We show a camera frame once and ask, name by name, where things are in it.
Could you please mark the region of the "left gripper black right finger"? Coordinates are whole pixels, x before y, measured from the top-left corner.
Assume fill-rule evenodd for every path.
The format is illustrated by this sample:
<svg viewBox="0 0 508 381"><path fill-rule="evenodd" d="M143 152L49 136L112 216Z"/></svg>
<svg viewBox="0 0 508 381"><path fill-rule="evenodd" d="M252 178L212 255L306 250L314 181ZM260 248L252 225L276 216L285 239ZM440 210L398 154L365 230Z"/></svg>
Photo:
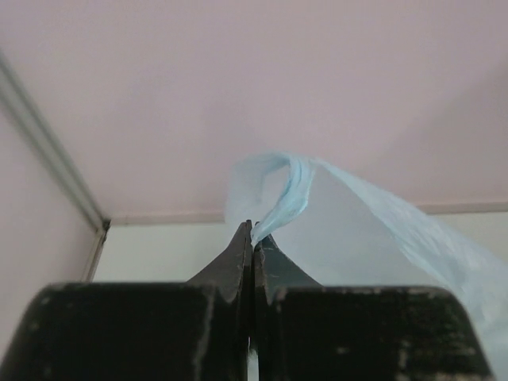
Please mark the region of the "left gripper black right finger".
<svg viewBox="0 0 508 381"><path fill-rule="evenodd" d="M252 257L262 380L492 380L465 309L439 287L325 287L271 237Z"/></svg>

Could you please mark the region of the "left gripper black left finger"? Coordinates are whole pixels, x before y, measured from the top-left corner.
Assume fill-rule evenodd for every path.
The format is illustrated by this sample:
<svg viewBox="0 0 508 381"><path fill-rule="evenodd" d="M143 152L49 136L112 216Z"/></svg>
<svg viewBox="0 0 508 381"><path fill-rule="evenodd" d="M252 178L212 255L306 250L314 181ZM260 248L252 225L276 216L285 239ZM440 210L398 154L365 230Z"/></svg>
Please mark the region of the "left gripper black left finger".
<svg viewBox="0 0 508 381"><path fill-rule="evenodd" d="M28 305L4 380L244 380L250 221L183 283L54 283Z"/></svg>

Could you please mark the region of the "blue cartoon plastic bag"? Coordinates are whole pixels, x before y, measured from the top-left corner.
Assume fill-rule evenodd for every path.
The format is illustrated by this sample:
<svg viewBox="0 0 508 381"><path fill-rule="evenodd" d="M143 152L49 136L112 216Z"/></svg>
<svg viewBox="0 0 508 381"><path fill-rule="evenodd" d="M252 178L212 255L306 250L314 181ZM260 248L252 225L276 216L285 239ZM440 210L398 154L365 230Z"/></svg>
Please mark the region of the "blue cartoon plastic bag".
<svg viewBox="0 0 508 381"><path fill-rule="evenodd" d="M285 152L233 167L228 226L253 222L326 286L434 286L464 306L497 379L507 377L507 264L394 194Z"/></svg>

